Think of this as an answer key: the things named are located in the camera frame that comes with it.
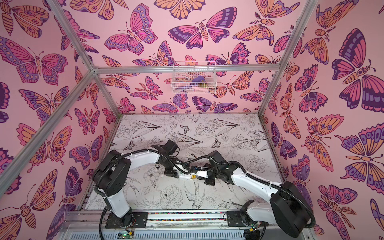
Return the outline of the small white remote control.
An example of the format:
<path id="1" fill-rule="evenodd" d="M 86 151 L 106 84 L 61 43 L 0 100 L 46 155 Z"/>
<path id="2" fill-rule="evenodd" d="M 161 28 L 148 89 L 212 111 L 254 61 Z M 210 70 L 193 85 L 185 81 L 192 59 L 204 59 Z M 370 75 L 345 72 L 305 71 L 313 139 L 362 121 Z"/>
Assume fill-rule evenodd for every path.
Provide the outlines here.
<path id="1" fill-rule="evenodd" d="M 184 179 L 184 180 L 195 180 L 197 178 L 196 175 L 193 175 L 193 174 L 184 174 L 182 172 L 179 172 L 178 173 L 178 176 L 180 179 Z"/>

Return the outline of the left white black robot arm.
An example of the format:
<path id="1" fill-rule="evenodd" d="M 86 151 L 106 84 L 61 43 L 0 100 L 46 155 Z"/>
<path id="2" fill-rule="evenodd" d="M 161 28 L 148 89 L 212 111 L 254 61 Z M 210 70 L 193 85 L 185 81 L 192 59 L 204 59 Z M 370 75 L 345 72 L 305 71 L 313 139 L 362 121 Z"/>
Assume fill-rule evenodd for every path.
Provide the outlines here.
<path id="1" fill-rule="evenodd" d="M 110 151 L 98 165 L 92 175 L 94 191 L 106 203 L 106 209 L 112 214 L 109 223 L 125 228 L 134 221 L 133 211 L 124 195 L 124 186 L 131 170 L 144 165 L 156 164 L 165 168 L 166 175 L 178 178 L 179 174 L 190 174 L 173 154 L 178 145 L 169 140 L 165 145 L 152 145 L 149 149 L 121 154 Z"/>

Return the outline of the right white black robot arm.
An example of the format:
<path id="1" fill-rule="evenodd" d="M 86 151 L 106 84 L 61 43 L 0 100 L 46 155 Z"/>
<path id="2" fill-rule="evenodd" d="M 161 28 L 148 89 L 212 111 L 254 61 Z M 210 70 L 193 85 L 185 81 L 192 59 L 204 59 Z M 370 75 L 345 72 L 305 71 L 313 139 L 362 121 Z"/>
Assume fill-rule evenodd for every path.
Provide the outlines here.
<path id="1" fill-rule="evenodd" d="M 197 178 L 208 185 L 214 185 L 217 179 L 242 187 L 257 197 L 269 203 L 268 207 L 257 207 L 255 203 L 245 204 L 247 217 L 253 222 L 268 222 L 276 224 L 287 235 L 297 238 L 303 229 L 313 228 L 316 219 L 298 188 L 291 182 L 272 182 L 247 171 L 239 162 L 226 161 L 218 151 L 207 156 L 208 164 L 198 167 L 193 163 L 198 158 L 180 164 L 178 176 L 180 178 Z"/>

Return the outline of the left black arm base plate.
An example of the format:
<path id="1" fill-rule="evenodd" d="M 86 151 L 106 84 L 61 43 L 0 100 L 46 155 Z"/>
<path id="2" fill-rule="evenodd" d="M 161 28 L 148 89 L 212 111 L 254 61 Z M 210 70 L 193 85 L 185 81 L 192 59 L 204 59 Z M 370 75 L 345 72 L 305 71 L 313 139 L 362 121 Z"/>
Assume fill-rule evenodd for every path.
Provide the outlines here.
<path id="1" fill-rule="evenodd" d="M 148 212 L 128 212 L 122 218 L 118 218 L 113 213 L 109 213 L 108 220 L 105 225 L 106 229 L 144 229 L 148 221 Z"/>

